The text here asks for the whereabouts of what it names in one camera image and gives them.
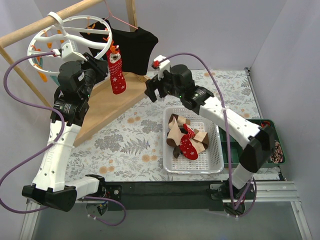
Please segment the red patterned sock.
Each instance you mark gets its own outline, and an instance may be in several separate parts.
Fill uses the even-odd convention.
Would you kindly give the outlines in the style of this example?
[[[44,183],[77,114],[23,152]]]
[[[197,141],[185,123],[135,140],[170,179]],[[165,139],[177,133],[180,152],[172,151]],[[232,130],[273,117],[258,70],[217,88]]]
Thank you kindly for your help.
[[[107,61],[110,76],[110,83],[112,92],[115,95],[123,93],[126,88],[126,80],[122,71],[122,58],[120,52],[112,52],[110,49],[107,51]]]
[[[183,129],[187,132],[180,139],[180,151],[189,160],[196,160],[198,158],[198,153],[195,147],[192,145],[190,139],[195,136],[193,129],[186,123],[183,124]]]

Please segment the cream brown striped sock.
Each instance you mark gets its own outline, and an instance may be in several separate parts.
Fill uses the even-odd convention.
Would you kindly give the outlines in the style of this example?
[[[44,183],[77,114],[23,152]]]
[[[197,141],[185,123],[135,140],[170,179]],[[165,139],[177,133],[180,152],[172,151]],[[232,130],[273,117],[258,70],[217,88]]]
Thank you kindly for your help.
[[[180,144],[182,135],[187,133],[183,128],[183,124],[190,125],[191,121],[181,115],[171,114],[168,121],[169,131],[167,132],[166,144],[173,149]]]
[[[202,153],[209,147],[209,136],[207,132],[194,129],[194,137],[190,139],[197,153]]]

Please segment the black sock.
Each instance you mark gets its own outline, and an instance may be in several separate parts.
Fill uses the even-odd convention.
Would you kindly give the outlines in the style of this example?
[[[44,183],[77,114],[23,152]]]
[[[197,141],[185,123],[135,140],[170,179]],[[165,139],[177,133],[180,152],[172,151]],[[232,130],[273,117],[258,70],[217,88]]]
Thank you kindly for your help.
[[[173,156],[175,158],[178,158],[179,155],[183,155],[181,150],[180,150],[180,144],[178,146],[176,146],[174,149],[173,149]]]

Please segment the white round clip hanger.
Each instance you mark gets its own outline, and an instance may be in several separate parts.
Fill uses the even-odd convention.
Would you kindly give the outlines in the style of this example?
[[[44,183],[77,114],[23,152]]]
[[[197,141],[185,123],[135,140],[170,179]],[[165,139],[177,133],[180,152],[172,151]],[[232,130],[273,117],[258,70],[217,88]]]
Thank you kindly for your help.
[[[57,13],[51,11],[47,14],[48,16],[54,18],[57,23],[39,31],[31,40],[28,49],[27,55],[31,56],[28,61],[35,68],[42,78],[46,76],[58,76],[58,71],[44,70],[43,69],[43,59],[41,56],[36,56],[36,54],[43,54],[43,52],[36,48],[37,43],[45,43],[49,50],[60,49],[64,41],[71,40],[75,44],[84,45],[88,48],[99,50],[98,53],[94,56],[95,59],[101,59],[106,52],[110,49],[113,40],[113,34],[109,24],[96,16],[90,15],[77,15],[71,16],[66,19],[62,19]],[[64,26],[65,23],[76,21],[76,20],[95,20],[98,23],[104,25],[103,29],[95,29],[94,27],[68,27]],[[97,40],[88,40],[84,37],[77,36],[72,34],[75,33],[86,33],[89,35],[100,35],[101,37],[106,35],[107,37],[103,42]]]

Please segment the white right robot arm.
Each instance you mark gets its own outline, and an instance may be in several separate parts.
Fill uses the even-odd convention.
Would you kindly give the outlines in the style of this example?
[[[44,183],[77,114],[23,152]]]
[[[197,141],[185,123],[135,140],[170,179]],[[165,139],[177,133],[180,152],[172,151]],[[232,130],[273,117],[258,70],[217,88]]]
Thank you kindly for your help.
[[[271,126],[259,126],[241,117],[205,87],[198,86],[191,71],[183,64],[175,65],[154,76],[145,83],[145,94],[152,102],[167,95],[180,99],[182,105],[195,114],[218,125],[242,147],[238,166],[228,178],[227,195],[237,199],[245,192],[244,186],[253,180],[253,175],[273,155],[275,130]]]

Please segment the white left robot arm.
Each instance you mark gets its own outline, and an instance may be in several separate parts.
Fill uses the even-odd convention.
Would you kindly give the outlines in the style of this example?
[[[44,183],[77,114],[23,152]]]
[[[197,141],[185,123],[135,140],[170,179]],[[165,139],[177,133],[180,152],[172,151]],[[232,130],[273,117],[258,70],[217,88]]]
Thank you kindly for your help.
[[[50,115],[48,149],[44,152],[38,173],[22,195],[34,202],[70,211],[76,200],[91,195],[95,200],[106,196],[100,177],[85,176],[74,183],[65,182],[66,168],[74,142],[89,110],[89,98],[97,83],[108,74],[108,62],[84,53],[84,60],[67,61],[58,72],[59,86],[54,93]]]

